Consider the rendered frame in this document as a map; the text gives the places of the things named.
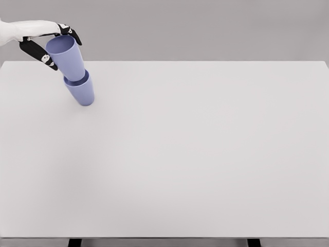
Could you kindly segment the lavender blue plastic cup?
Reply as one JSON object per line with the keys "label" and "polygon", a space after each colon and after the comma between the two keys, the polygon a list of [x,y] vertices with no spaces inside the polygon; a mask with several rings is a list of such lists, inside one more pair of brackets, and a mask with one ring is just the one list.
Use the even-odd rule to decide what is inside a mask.
{"label": "lavender blue plastic cup", "polygon": [[64,77],[64,83],[73,98],[82,106],[91,105],[95,100],[92,78],[87,70],[81,80],[70,81]]}
{"label": "lavender blue plastic cup", "polygon": [[79,81],[85,76],[79,45],[72,36],[55,37],[47,42],[45,49],[68,80]]}

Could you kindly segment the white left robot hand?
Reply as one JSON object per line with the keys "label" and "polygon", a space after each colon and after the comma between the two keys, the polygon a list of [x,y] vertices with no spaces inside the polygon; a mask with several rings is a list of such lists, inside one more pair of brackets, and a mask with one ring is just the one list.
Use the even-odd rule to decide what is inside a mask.
{"label": "white left robot hand", "polygon": [[76,31],[66,25],[53,21],[20,21],[12,22],[11,34],[8,38],[19,43],[20,49],[34,59],[44,63],[53,70],[57,70],[57,65],[53,62],[48,52],[39,44],[33,41],[33,38],[45,36],[71,36],[75,39],[78,45],[82,45],[80,37]]}

